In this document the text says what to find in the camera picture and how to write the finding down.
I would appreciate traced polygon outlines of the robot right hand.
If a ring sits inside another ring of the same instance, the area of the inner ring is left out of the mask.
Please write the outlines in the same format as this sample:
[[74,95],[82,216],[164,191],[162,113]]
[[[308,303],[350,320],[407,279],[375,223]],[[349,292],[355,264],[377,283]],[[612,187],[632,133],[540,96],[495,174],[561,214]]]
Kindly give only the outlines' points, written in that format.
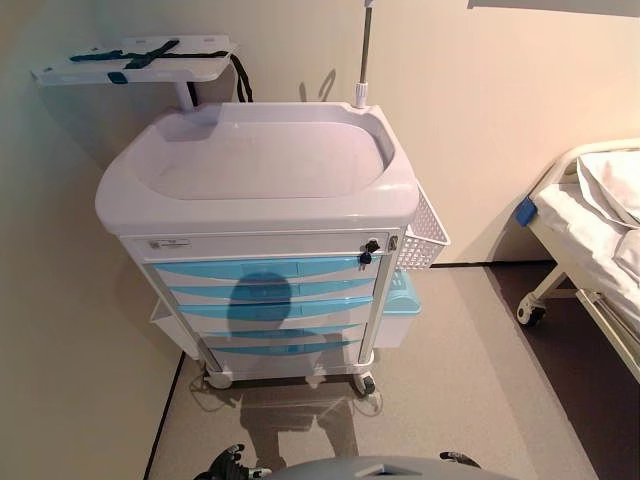
[[443,451],[439,453],[439,458],[443,461],[458,463],[469,467],[481,469],[481,466],[471,457],[456,451]]

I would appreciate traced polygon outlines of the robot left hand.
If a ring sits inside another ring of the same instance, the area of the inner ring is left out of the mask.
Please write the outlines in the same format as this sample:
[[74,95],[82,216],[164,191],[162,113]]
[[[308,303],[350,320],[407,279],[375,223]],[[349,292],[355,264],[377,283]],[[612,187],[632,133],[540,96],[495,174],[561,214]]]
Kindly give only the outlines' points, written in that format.
[[236,443],[223,450],[211,463],[207,475],[210,479],[261,479],[273,473],[266,467],[247,467],[241,463],[245,445]]

